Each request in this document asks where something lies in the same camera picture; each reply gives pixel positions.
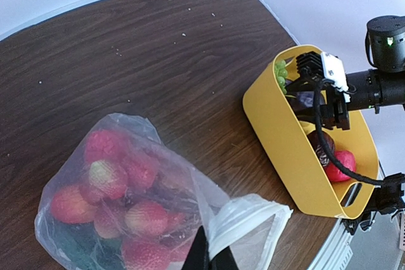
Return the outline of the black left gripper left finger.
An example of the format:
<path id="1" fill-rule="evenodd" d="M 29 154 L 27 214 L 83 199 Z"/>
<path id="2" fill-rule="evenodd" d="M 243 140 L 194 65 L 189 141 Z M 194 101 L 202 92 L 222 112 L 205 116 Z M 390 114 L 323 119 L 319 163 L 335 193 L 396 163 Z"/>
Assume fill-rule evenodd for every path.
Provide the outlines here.
<path id="1" fill-rule="evenodd" d="M 187 254 L 182 270 L 209 270 L 208 240 L 203 226 L 200 226 Z"/>

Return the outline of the red toy cherries bunch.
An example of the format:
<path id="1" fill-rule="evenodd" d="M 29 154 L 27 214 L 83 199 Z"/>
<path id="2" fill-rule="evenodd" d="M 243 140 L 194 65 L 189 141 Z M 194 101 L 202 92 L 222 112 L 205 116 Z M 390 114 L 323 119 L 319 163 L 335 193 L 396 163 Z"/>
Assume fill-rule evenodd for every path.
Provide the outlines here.
<path id="1" fill-rule="evenodd" d="M 47 189 L 44 235 L 68 269 L 180 269 L 201 223 L 189 164 L 122 128 L 90 132 Z"/>

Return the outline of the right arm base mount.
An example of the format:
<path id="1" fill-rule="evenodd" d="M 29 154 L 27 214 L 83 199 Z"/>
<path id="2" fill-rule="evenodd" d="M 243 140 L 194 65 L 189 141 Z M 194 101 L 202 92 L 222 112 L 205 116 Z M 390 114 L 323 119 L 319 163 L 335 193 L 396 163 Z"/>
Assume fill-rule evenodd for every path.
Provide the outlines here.
<path id="1" fill-rule="evenodd" d="M 384 178 L 383 185 L 376 187 L 363 211 L 356 219 L 343 219 L 342 222 L 346 231 L 354 235 L 358 228 L 367 232 L 375 221 L 377 213 L 389 214 L 393 219 L 400 212 L 404 211 L 404 174 L 397 173 Z"/>

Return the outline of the purple toy eggplant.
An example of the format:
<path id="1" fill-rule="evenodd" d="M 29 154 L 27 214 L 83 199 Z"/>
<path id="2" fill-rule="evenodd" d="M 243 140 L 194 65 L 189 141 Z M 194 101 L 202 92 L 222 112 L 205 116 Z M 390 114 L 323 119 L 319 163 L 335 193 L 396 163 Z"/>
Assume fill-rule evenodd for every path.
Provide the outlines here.
<path id="1" fill-rule="evenodd" d="M 313 116 L 315 110 L 313 107 L 315 92 L 300 91 L 288 92 L 285 97 L 289 106 L 296 116 Z"/>

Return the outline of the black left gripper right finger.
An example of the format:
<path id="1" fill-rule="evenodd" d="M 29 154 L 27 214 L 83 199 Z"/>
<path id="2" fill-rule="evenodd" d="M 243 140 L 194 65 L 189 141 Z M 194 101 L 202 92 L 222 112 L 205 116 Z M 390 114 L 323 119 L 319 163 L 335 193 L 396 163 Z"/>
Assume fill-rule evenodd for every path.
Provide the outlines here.
<path id="1" fill-rule="evenodd" d="M 239 270 L 230 247 L 226 247 L 212 259 L 210 270 Z"/>

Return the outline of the clear polka dot zip bag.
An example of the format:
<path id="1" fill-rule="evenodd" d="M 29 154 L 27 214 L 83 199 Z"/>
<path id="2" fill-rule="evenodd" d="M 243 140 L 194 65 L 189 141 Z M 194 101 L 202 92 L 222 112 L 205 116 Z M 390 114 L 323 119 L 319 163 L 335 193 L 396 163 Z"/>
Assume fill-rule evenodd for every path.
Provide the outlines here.
<path id="1" fill-rule="evenodd" d="M 65 269 L 267 269 L 291 215 L 229 197 L 149 120 L 113 113 L 44 187 L 35 237 Z"/>

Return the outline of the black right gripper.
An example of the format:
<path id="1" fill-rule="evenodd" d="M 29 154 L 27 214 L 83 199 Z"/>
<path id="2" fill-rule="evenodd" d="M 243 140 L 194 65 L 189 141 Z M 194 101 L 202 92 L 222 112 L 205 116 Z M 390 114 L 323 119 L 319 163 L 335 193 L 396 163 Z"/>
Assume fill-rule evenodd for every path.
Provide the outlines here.
<path id="1" fill-rule="evenodd" d="M 313 86 L 309 83 L 304 83 L 302 80 L 286 79 L 286 87 L 288 92 L 313 91 Z M 349 112 L 343 93 L 338 92 L 332 86 L 325 87 L 326 96 L 321 93 L 320 111 L 322 126 L 326 129 L 333 130 L 335 127 L 342 130 L 350 129 Z M 305 121 L 315 124 L 315 116 L 296 116 L 299 121 Z"/>

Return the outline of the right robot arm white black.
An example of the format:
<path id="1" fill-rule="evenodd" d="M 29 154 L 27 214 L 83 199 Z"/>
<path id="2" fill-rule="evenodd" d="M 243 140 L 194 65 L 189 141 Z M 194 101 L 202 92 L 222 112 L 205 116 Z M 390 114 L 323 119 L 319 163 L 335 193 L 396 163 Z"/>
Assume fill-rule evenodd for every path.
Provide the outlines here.
<path id="1" fill-rule="evenodd" d="M 404 17 L 386 15 L 366 24 L 364 40 L 369 70 L 346 73 L 341 59 L 327 52 L 300 52 L 298 79 L 286 83 L 287 101 L 301 121 L 314 123 L 313 97 L 319 98 L 321 124 L 329 130 L 350 128 L 349 113 L 384 106 L 404 105 Z"/>

